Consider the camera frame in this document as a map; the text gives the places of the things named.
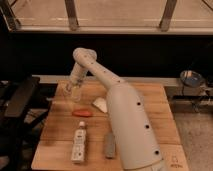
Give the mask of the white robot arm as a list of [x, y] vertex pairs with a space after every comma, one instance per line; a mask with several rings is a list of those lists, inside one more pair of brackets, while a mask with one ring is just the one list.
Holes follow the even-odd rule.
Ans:
[[106, 88], [106, 105], [124, 171], [169, 171], [144, 108], [142, 94], [126, 80], [99, 64], [92, 49], [76, 48], [66, 90], [73, 101], [87, 72]]

